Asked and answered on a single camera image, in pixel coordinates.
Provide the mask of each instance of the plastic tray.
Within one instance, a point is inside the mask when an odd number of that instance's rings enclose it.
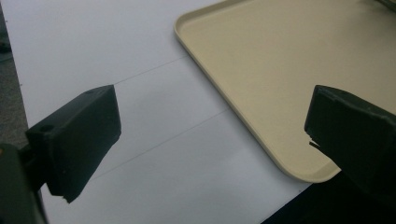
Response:
[[[315,85],[396,111],[396,14],[376,1],[224,1],[181,16],[177,37],[285,173],[340,169],[308,145]]]

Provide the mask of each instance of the faint line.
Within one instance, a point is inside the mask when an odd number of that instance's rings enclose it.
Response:
[[[221,112],[219,112],[218,114],[216,114],[216,115],[210,117],[209,119],[205,119],[205,120],[201,121],[200,123],[198,123],[198,124],[196,124],[196,125],[190,127],[188,130],[186,130],[186,131],[184,131],[184,132],[182,132],[182,133],[178,133],[177,135],[175,135],[175,136],[173,136],[173,137],[171,137],[171,138],[169,138],[169,139],[167,139],[167,140],[161,142],[159,145],[157,145],[157,146],[155,146],[155,147],[152,147],[152,148],[150,148],[150,149],[148,149],[148,150],[146,150],[146,151],[144,151],[144,152],[138,154],[138,155],[135,156],[135,157],[132,157],[132,158],[129,159],[128,161],[124,161],[123,163],[121,163],[121,164],[119,164],[119,165],[117,165],[117,166],[111,168],[110,170],[108,170],[108,171],[106,171],[106,172],[104,172],[104,173],[98,175],[97,177],[93,178],[92,180],[97,179],[97,178],[99,178],[99,177],[101,177],[101,176],[103,176],[103,175],[106,175],[106,174],[112,172],[113,170],[115,170],[115,169],[121,167],[122,165],[124,165],[124,164],[126,164],[126,163],[128,163],[128,162],[130,162],[130,161],[132,161],[132,160],[134,160],[134,159],[136,159],[136,158],[138,158],[138,157],[140,157],[140,156],[143,156],[144,154],[148,153],[148,152],[151,151],[152,149],[157,148],[157,147],[160,147],[161,145],[163,145],[163,144],[165,144],[165,143],[167,143],[167,142],[169,142],[169,141],[171,141],[171,140],[173,140],[173,139],[175,139],[175,138],[181,136],[183,133],[189,132],[190,130],[192,130],[192,129],[194,129],[194,128],[196,128],[196,127],[198,127],[198,126],[204,124],[205,122],[207,122],[207,121],[209,121],[209,120],[211,120],[211,119],[213,119],[213,118],[215,118],[215,117],[217,117],[217,116],[219,116],[219,115],[221,115],[221,114],[227,112],[228,110],[230,110],[230,107],[228,107],[228,108],[222,110]]]
[[[178,61],[178,60],[180,60],[180,59],[186,58],[186,57],[188,57],[188,56],[189,56],[189,55],[184,55],[184,56],[181,57],[181,58],[174,59],[174,60],[171,61],[171,62],[163,63],[163,64],[158,65],[158,66],[156,66],[156,67],[150,68],[149,70],[147,70],[147,71],[145,71],[145,72],[142,72],[142,73],[139,73],[139,74],[137,74],[137,75],[135,75],[135,76],[127,77],[127,78],[125,78],[125,79],[123,79],[123,80],[121,80],[121,81],[119,81],[119,82],[114,83],[114,85],[120,84],[121,82],[126,81],[126,80],[129,80],[129,79],[134,78],[134,77],[142,76],[142,75],[144,75],[144,74],[146,74],[146,73],[148,73],[148,72],[151,72],[152,70],[155,70],[155,69],[157,69],[157,68],[166,66],[166,65],[168,65],[169,63],[174,63],[175,61]]]

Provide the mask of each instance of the gray floor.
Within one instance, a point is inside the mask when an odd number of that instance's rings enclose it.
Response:
[[[0,54],[0,142],[16,147],[27,144],[26,115],[12,53]]]

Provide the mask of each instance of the white table surface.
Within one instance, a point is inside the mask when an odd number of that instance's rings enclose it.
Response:
[[[284,175],[177,42],[215,0],[1,0],[29,126],[115,84],[122,135],[50,223],[261,223],[308,187]]]

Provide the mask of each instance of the tray rim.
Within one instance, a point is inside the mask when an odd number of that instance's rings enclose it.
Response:
[[[333,169],[331,169],[327,175],[324,175],[322,177],[313,177],[312,175],[306,175],[306,174],[298,174],[296,172],[293,172],[285,163],[280,160],[276,154],[274,154],[269,148],[268,144],[264,142],[263,139],[259,137],[257,134],[256,130],[254,127],[250,124],[250,122],[244,118],[241,110],[238,109],[237,105],[233,103],[233,100],[229,97],[226,96],[226,93],[223,91],[222,87],[216,80],[210,76],[208,69],[204,66],[203,63],[199,60],[199,58],[195,57],[194,53],[191,51],[189,46],[186,44],[186,42],[183,40],[182,34],[181,34],[181,29],[182,26],[186,23],[189,22],[190,20],[196,19],[200,16],[207,15],[209,13],[215,13],[218,10],[223,10],[226,9],[227,7],[234,7],[235,5],[239,4],[248,4],[250,2],[254,2],[257,0],[224,0],[219,3],[215,3],[213,5],[207,6],[207,7],[202,7],[190,12],[187,12],[177,18],[177,21],[174,24],[174,32],[176,34],[177,40],[183,48],[189,53],[189,55],[194,59],[194,61],[197,63],[197,65],[201,68],[201,70],[205,73],[206,77],[211,81],[212,85],[216,87],[218,92],[221,94],[222,98],[228,103],[228,105],[233,109],[233,112],[240,118],[245,126],[249,129],[250,133],[253,134],[255,137],[256,141],[259,142],[260,146],[264,149],[266,154],[271,158],[271,160],[276,164],[276,166],[286,175],[293,177],[298,180],[302,180],[304,182],[310,182],[310,183],[322,183],[327,180],[332,179],[334,176],[336,176],[341,169],[336,166],[335,163],[332,162],[332,160],[329,158],[330,162],[326,163],[321,167],[320,170],[329,170],[329,166],[332,166]]]

